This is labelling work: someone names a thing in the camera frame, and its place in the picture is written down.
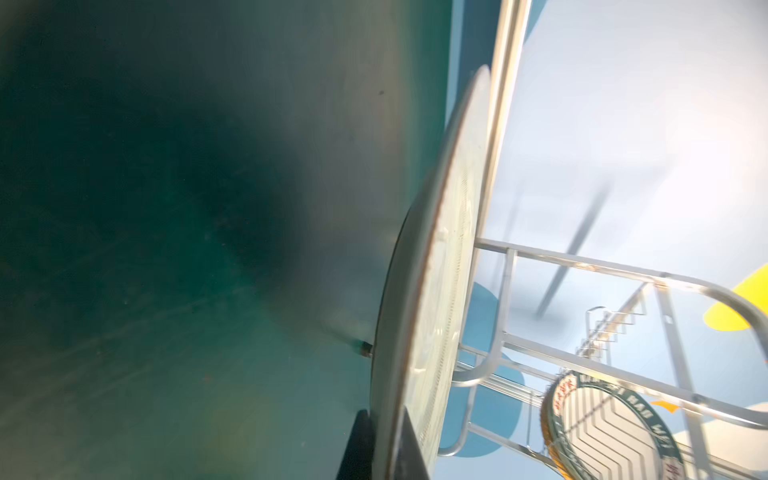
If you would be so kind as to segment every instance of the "metal frame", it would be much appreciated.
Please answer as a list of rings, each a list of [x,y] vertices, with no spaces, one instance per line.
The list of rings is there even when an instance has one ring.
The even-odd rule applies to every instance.
[[[686,424],[691,437],[692,445],[690,450],[685,451],[685,455],[688,459],[692,460],[695,478],[698,480],[713,478],[715,472],[728,478],[755,478],[751,472],[737,465],[708,455],[700,418],[702,415],[709,415],[716,419],[752,429],[768,429],[768,412],[745,409],[719,400],[710,399],[694,392],[680,341],[680,334],[677,331],[670,289],[685,290],[708,296],[738,312],[753,327],[763,355],[768,359],[768,317],[762,311],[727,288],[687,276],[646,270],[619,263],[609,263],[587,257],[577,257],[566,253],[524,247],[513,243],[483,238],[475,240],[475,248],[505,255],[505,269],[499,293],[498,311],[495,317],[492,350],[489,353],[484,353],[468,346],[459,346],[460,349],[475,354],[476,358],[482,358],[482,361],[474,367],[462,362],[457,364],[457,369],[453,374],[453,386],[469,386],[472,389],[469,397],[470,400],[465,411],[464,423],[462,424],[462,431],[458,441],[451,447],[439,449],[438,455],[450,456],[458,453],[464,446],[468,434],[472,432],[554,468],[554,463],[549,457],[533,451],[530,445],[523,446],[511,440],[503,439],[499,435],[473,424],[471,421],[475,391],[478,386],[494,389],[497,392],[526,402],[531,407],[541,406],[541,399],[543,398],[541,392],[529,387],[520,386],[494,374],[495,370],[501,365],[549,381],[554,380],[554,376],[551,374],[503,359],[502,348],[506,347],[535,358],[547,360],[562,368],[584,373],[597,379],[632,389],[635,392],[655,396],[678,404],[684,409]],[[598,309],[607,311],[606,317],[598,322],[594,329],[590,329],[589,320],[587,320],[587,338],[578,348],[577,354],[568,353],[504,331],[509,311],[514,266],[519,257],[553,263],[567,268],[577,268],[579,270],[619,276],[640,281],[642,284],[618,311],[611,312],[604,307],[598,307]],[[634,313],[634,310],[638,305],[642,304],[644,295],[650,289],[656,291],[659,300],[664,332],[670,348],[677,386],[617,369],[592,359],[592,357],[599,356],[600,351],[604,348],[603,346],[613,341],[612,337],[619,333],[618,329],[620,326],[630,324],[626,319],[629,316],[637,315]]]

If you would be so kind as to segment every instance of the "yellow object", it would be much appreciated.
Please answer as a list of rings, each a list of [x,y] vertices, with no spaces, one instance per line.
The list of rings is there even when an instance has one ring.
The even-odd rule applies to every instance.
[[[674,403],[669,403],[666,400],[659,400],[658,402],[651,402],[651,405],[660,406],[663,409],[667,409],[670,411],[670,413],[675,413],[677,409],[680,407],[675,405]]]
[[[733,289],[735,293],[743,296],[768,313],[768,263],[758,271],[749,275],[742,283]],[[711,328],[721,332],[733,332],[750,328],[750,324],[741,315],[733,311],[723,303],[715,303],[704,314],[704,322]]]

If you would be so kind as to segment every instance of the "white surface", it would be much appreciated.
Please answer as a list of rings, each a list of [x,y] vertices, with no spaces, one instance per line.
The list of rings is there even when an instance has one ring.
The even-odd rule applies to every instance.
[[[768,412],[768,402],[750,407],[758,412]],[[768,471],[768,431],[745,429],[722,420],[702,425],[710,454],[754,472]],[[690,445],[688,432],[674,435],[678,443]]]
[[[472,261],[483,156],[459,141],[429,249],[406,383],[406,407],[434,468]]]

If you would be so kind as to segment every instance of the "circular disc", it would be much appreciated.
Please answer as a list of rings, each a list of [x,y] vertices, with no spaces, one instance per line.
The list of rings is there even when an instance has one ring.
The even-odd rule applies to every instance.
[[[428,471],[437,456],[475,242],[489,92],[483,67],[454,110],[389,265],[371,378],[374,480],[392,477],[405,408]]]
[[[541,430],[565,478],[684,480],[669,429],[642,396],[575,372],[552,384]]]

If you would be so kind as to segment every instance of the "metal pole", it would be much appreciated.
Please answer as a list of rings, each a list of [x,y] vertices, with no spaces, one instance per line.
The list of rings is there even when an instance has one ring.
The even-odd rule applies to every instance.
[[[693,392],[694,382],[690,378],[688,362],[685,360],[685,352],[683,351],[683,343],[680,341],[680,333],[677,331],[669,289],[664,285],[656,285],[656,294],[659,299],[659,307],[661,308],[661,322],[664,325],[664,333],[667,334],[667,341],[670,346],[675,379],[679,387]],[[709,455],[707,454],[704,431],[701,428],[701,415],[688,410],[685,410],[684,413],[685,423],[690,435],[690,447],[694,451],[696,478],[697,480],[711,480],[714,478],[714,475]]]
[[[502,141],[507,130],[509,106],[515,91],[515,81],[518,77],[520,54],[525,40],[525,29],[528,26],[528,13],[531,11],[531,0],[502,0],[502,8],[498,16],[496,28],[496,43],[493,48],[491,65],[491,104],[488,111],[488,150],[480,189],[480,204],[475,236],[481,237],[485,231],[485,221],[488,219],[488,209],[491,206],[493,185],[496,182],[498,158],[502,152]],[[479,252],[472,251],[472,263],[469,267],[469,282],[467,297],[464,304],[463,320],[467,318],[469,300],[472,298],[472,286],[475,281],[475,270]]]

